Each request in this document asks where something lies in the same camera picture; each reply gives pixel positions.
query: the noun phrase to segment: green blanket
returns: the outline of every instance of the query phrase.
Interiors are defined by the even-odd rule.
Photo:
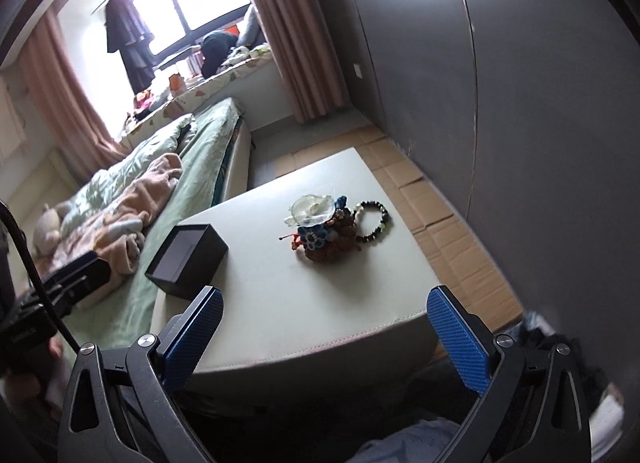
[[[180,183],[146,234],[138,271],[101,302],[85,310],[76,309],[65,319],[80,345],[91,341],[101,349],[129,347],[148,333],[158,287],[146,278],[146,268],[174,225],[210,207],[220,165],[240,114],[231,98],[196,113],[196,136],[180,153]],[[74,357],[71,349],[66,353]]]

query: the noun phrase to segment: window frame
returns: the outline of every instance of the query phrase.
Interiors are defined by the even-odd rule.
[[[174,4],[176,13],[178,14],[178,19],[180,19],[180,24],[182,24],[182,28],[184,29],[184,37],[174,42],[169,47],[163,49],[157,55],[154,55],[157,64],[162,63],[164,60],[176,53],[180,53],[180,51],[183,51],[189,46],[196,45],[200,39],[202,39],[212,31],[228,26],[229,24],[237,20],[241,20],[250,6],[249,4],[246,4],[244,6],[241,6],[240,8],[236,8],[229,13],[225,13],[224,15],[221,15],[218,18],[207,22],[206,24],[203,24],[199,28],[192,30],[189,27],[189,24],[187,24],[187,19],[182,12],[182,8],[180,8],[180,3],[178,3],[178,0],[171,1]]]

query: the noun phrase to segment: screw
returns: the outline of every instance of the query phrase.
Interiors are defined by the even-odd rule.
[[[153,335],[142,335],[142,337],[138,339],[138,345],[141,348],[148,348],[155,341],[156,341],[156,337]]]
[[[95,345],[91,344],[91,342],[87,342],[86,344],[83,344],[82,347],[80,348],[80,354],[90,355],[91,353],[94,352],[94,349],[95,349]]]
[[[571,350],[567,344],[558,344],[556,346],[556,351],[561,355],[568,355],[569,353],[571,353]]]
[[[495,342],[501,348],[510,348],[515,344],[515,342],[509,335],[498,335],[498,337],[495,339]]]

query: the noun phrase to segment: white ottoman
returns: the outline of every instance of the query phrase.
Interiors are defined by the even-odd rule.
[[[303,194],[378,200],[392,226],[380,242],[336,263],[312,263],[278,237]],[[368,212],[367,234],[380,215]],[[213,285],[225,299],[220,326],[188,389],[252,405],[352,391],[411,372],[437,337],[424,314],[438,279],[409,229],[354,149],[316,162],[183,224],[210,223],[229,246]],[[152,332],[188,305],[158,293]]]

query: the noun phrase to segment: beaded bracelet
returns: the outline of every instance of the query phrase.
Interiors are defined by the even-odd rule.
[[[356,236],[356,242],[358,243],[370,243],[371,241],[375,241],[376,239],[378,239],[378,236],[385,231],[388,222],[391,220],[391,216],[389,215],[389,212],[386,210],[385,206],[378,201],[363,201],[362,203],[356,205],[353,209],[353,216],[356,217],[361,210],[364,210],[366,208],[376,208],[380,211],[382,217],[380,219],[380,224],[368,236]]]

